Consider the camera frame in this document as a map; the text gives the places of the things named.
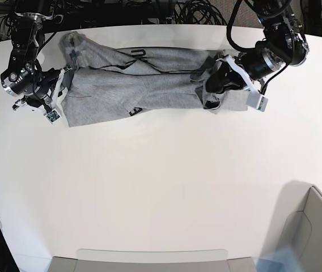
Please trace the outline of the black robot arm image-left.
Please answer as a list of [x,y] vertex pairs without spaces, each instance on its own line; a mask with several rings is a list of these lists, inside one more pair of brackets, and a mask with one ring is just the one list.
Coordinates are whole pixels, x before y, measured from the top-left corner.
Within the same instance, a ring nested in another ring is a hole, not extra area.
[[8,67],[0,75],[4,91],[22,97],[14,109],[28,104],[43,107],[45,114],[56,110],[64,75],[71,67],[67,65],[63,69],[43,71],[37,56],[50,41],[45,39],[43,24],[54,21],[61,25],[66,14],[66,1],[15,2],[12,51]]

